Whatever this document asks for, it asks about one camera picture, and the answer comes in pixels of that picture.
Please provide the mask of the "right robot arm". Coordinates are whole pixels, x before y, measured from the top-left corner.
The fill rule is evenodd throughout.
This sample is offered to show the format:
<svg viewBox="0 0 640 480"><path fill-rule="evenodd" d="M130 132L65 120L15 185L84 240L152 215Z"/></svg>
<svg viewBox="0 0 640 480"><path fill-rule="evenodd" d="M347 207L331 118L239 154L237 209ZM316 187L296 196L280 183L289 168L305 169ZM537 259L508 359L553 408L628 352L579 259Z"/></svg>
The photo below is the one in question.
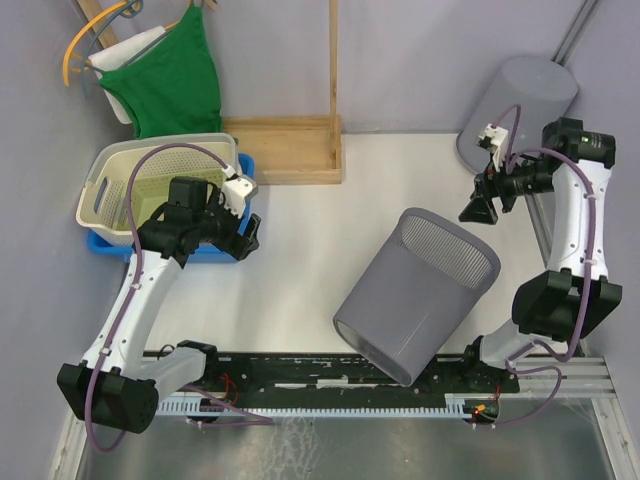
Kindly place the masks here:
<svg viewBox="0 0 640 480"><path fill-rule="evenodd" d="M543 128L537 148L511 152L509 140L509 131L496 124L479 134L477 144L489 152L490 161L475 176L474 191L459 219L494 225L499 213L510 212L518 198L552 193L553 239L545 270L517 289L509 320L465 349L459 379L472 391L491 384L495 368L513 370L534 348L568 361L580 340L622 300L621 286L609 279L603 247L615 137L560 117Z"/></svg>

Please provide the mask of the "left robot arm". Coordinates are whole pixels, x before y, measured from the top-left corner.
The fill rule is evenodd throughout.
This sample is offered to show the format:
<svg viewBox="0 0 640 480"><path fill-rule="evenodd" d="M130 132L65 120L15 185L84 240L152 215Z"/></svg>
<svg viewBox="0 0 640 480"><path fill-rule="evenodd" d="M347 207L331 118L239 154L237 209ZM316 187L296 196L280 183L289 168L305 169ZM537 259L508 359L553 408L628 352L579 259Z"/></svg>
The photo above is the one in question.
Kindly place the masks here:
<svg viewBox="0 0 640 480"><path fill-rule="evenodd" d="M141 433L174 392L189 383L201 390L219 383L212 345L183 341L149 364L143 352L168 291L201 245L237 261L258 248L260 218L244 215L257 190L246 175L221 186L195 177L170 181L167 201L136 230L127 279L99 335L78 364L65 363L58 373L57 385L78 419Z"/></svg>

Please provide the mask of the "grey round plastic bin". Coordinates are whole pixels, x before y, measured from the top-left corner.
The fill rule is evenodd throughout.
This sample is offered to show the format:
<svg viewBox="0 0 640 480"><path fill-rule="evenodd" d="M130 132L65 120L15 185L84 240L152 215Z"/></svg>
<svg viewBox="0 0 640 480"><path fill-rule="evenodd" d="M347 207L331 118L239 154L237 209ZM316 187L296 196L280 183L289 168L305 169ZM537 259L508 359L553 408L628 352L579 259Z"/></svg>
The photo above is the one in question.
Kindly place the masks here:
<svg viewBox="0 0 640 480"><path fill-rule="evenodd" d="M521 116L513 149L538 146L543 127L567 112L578 91L572 73L549 59L524 55L504 61L456 139L461 162L473 173L484 170L489 154L477 145L478 136L495 121L510 129L516 104Z"/></svg>

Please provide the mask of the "grey slotted laundry basket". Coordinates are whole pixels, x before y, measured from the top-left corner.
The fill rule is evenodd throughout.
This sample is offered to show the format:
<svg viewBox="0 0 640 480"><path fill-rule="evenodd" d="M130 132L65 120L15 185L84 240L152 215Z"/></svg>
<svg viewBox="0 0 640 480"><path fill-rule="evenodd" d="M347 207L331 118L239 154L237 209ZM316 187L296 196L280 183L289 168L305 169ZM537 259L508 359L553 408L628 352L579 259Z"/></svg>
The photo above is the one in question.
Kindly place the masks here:
<svg viewBox="0 0 640 480"><path fill-rule="evenodd" d="M334 328L395 383L410 386L500 270L479 237L408 208L335 313Z"/></svg>

